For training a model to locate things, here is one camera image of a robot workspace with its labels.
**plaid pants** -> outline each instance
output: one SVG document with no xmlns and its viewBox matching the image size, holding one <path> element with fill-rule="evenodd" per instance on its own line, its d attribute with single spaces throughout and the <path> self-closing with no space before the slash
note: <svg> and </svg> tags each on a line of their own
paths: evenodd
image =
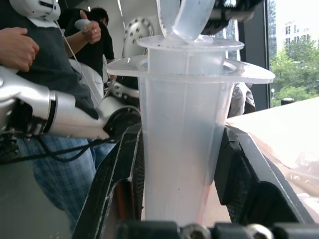
<svg viewBox="0 0 319 239">
<path fill-rule="evenodd" d="M 87 139 L 55 136 L 43 136 L 42 140 L 52 152 L 87 145 L 90 142 Z M 37 139 L 30 141 L 18 139 L 17 144 L 22 156 L 45 153 Z M 114 144 L 95 146 L 86 150 L 78 159 L 67 163 L 50 157 L 31 161 L 35 180 L 51 203 L 65 211 L 70 220 L 72 232 L 90 190 L 96 169 L 113 147 Z M 58 157 L 69 159 L 78 152 L 66 153 Z"/>
</svg>

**human hand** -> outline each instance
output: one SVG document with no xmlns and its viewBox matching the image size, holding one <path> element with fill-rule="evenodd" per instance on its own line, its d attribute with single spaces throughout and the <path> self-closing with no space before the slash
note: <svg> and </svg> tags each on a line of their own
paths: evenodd
<svg viewBox="0 0 319 239">
<path fill-rule="evenodd" d="M 39 46 L 28 36 L 27 29 L 14 27 L 0 30 L 0 64 L 29 71 Z"/>
<path fill-rule="evenodd" d="M 80 10 L 80 15 L 82 19 L 88 19 L 83 10 Z M 94 44 L 101 39 L 101 29 L 98 22 L 91 21 L 89 24 L 85 25 L 84 29 L 88 30 L 83 34 L 89 43 Z"/>
</svg>

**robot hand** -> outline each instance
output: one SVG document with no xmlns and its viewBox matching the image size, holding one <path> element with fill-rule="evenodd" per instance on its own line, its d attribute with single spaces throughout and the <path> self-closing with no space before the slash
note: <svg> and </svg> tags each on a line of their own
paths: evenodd
<svg viewBox="0 0 319 239">
<path fill-rule="evenodd" d="M 106 97 L 90 108 L 73 95 L 50 91 L 0 66 L 0 134 L 106 139 L 140 122 L 140 112 Z"/>
</svg>

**man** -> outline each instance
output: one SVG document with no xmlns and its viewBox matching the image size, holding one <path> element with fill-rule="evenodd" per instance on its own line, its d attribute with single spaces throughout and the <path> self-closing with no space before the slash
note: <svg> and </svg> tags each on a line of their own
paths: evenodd
<svg viewBox="0 0 319 239">
<path fill-rule="evenodd" d="M 89 20 L 94 20 L 99 23 L 101 40 L 95 44 L 87 44 L 84 46 L 76 54 L 76 58 L 85 65 L 82 67 L 84 74 L 88 74 L 89 77 L 94 78 L 99 96 L 103 98 L 103 55 L 105 56 L 107 63 L 114 60 L 112 38 L 107 29 L 109 23 L 107 12 L 99 7 L 93 8 L 90 12 L 78 8 L 67 9 L 60 16 L 58 23 L 62 29 L 65 29 L 65 36 L 73 35 L 78 31 L 74 26 L 74 23 L 83 18 L 83 15 L 86 15 Z M 90 73 L 88 73 L 88 71 L 86 71 L 86 66 L 93 70 L 89 70 Z"/>
<path fill-rule="evenodd" d="M 74 52 L 88 42 L 100 40 L 98 23 L 86 26 L 86 34 L 77 32 L 68 37 Z M 83 104 L 92 106 L 90 90 L 81 85 L 81 75 L 76 73 L 68 60 L 61 32 L 56 27 L 40 27 L 19 15 L 8 0 L 0 0 L 0 64 L 19 69 L 18 75 L 34 83 L 74 95 Z M 70 149 L 86 145 L 88 140 L 42 136 L 42 141 L 51 151 Z M 31 139 L 17 141 L 22 156 L 43 154 L 39 141 Z M 32 162 L 34 177 L 49 200 L 64 210 L 74 230 L 86 195 L 91 187 L 96 168 L 113 145 L 91 148 L 78 159 L 63 163 L 52 158 Z M 67 153 L 60 158 L 69 159 L 78 152 Z"/>
</svg>

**dark gray shirt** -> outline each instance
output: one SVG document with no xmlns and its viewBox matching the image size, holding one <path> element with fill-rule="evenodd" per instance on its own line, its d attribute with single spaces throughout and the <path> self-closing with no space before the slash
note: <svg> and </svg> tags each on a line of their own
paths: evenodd
<svg viewBox="0 0 319 239">
<path fill-rule="evenodd" d="M 77 100 L 93 107 L 90 89 L 81 85 L 82 76 L 70 65 L 64 41 L 58 28 L 35 26 L 29 19 L 18 14 L 8 0 L 0 0 L 0 29 L 22 27 L 40 47 L 29 72 L 18 72 L 21 77 L 47 86 L 50 90 L 74 95 Z"/>
</svg>

